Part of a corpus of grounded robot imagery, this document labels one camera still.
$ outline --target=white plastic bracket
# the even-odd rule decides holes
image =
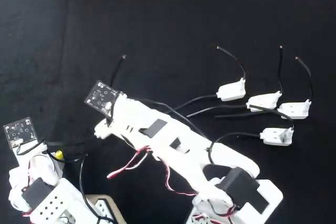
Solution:
[[[103,199],[98,199],[97,203],[95,204],[95,207],[101,212],[102,216],[105,216],[110,219],[114,219],[111,212],[110,208],[106,204],[105,200]]]
[[[275,92],[275,93],[256,95],[248,99],[246,106],[248,109],[251,110],[251,112],[257,112],[261,110],[250,108],[250,105],[260,106],[260,107],[268,108],[272,110],[277,106],[277,102],[281,96],[282,96],[282,93],[280,91]]]
[[[243,98],[246,94],[245,79],[241,78],[237,82],[220,86],[216,94],[217,97],[221,99],[223,102]]]
[[[294,130],[281,128],[266,128],[260,134],[260,139],[264,140],[264,144],[288,146],[292,143]]]
[[[309,114],[310,105],[309,99],[305,102],[288,102],[280,105],[278,111],[292,119],[305,119]]]

